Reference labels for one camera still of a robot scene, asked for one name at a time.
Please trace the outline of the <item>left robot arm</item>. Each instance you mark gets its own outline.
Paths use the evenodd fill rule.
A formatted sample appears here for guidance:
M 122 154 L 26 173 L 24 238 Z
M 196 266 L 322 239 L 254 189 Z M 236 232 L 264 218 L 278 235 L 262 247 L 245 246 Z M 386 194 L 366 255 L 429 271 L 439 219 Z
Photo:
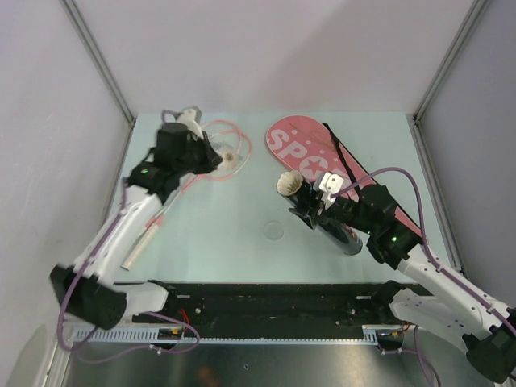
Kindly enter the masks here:
M 147 312 L 163 323 L 173 320 L 178 303 L 165 286 L 155 281 L 118 286 L 116 272 L 178 191 L 183 176 L 212 173 L 222 161 L 205 132 L 195 135 L 184 123 L 164 123 L 155 145 L 121 180 L 117 211 L 72 264 L 52 269 L 49 278 L 60 304 L 59 316 L 71 314 L 103 330 Z

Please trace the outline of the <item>black shuttlecock tube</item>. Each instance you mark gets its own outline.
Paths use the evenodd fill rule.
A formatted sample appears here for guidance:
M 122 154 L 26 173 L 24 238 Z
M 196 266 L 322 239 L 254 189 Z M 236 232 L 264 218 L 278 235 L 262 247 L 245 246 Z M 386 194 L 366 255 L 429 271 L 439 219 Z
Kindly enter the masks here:
M 307 209 L 306 199 L 316 191 L 311 183 L 303 181 L 302 187 L 295 194 L 285 198 L 292 207 Z M 315 229 L 321 231 L 333 244 L 336 244 L 344 255 L 357 255 L 363 247 L 360 237 L 347 225 L 338 221 L 321 218 Z

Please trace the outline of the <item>pink racket bag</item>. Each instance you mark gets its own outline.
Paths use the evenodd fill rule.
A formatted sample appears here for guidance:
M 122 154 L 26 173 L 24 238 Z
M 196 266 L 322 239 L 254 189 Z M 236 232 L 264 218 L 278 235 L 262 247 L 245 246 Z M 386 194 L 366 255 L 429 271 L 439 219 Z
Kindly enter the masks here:
M 364 188 L 382 184 L 397 200 L 395 216 L 419 232 L 418 207 L 412 183 L 395 168 L 405 169 L 422 198 L 427 186 L 399 113 L 292 113 L 275 119 L 264 135 L 269 155 L 283 172 L 297 170 L 311 183 L 324 172 L 339 174 L 345 185 L 359 181 Z

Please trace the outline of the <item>clear tube lid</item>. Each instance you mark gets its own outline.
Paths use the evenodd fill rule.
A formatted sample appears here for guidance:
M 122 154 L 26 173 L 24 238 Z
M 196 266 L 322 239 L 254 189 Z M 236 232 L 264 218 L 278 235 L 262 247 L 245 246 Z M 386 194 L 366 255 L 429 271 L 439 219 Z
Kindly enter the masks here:
M 272 240 L 272 241 L 280 240 L 285 234 L 282 224 L 278 221 L 267 222 L 264 225 L 263 232 L 264 232 L 264 236 L 267 239 Z

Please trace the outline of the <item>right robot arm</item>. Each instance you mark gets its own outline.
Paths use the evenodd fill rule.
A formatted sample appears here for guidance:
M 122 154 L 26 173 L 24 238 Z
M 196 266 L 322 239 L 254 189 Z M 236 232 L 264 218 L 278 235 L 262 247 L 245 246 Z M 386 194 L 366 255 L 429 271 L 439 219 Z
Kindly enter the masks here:
M 372 303 L 378 322 L 412 322 L 457 347 L 488 380 L 502 383 L 511 376 L 515 310 L 434 257 L 422 237 L 396 218 L 396 202 L 385 186 L 367 185 L 358 200 L 337 197 L 330 204 L 323 201 L 323 192 L 307 183 L 278 192 L 292 203 L 290 212 L 312 229 L 338 223 L 368 234 L 367 249 L 377 262 L 431 293 L 421 298 L 403 285 L 388 283 Z

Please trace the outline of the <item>white feather shuttlecock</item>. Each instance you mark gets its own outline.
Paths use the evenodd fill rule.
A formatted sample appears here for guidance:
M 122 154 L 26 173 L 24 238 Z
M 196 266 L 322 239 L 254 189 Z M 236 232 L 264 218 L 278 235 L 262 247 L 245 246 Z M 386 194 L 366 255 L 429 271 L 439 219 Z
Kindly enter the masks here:
M 218 151 L 222 161 L 218 165 L 218 170 L 226 172 L 234 170 L 239 164 L 239 155 L 233 148 L 221 148 Z
M 287 171 L 281 174 L 277 181 L 276 190 L 283 197 L 295 194 L 302 187 L 304 178 L 297 170 Z

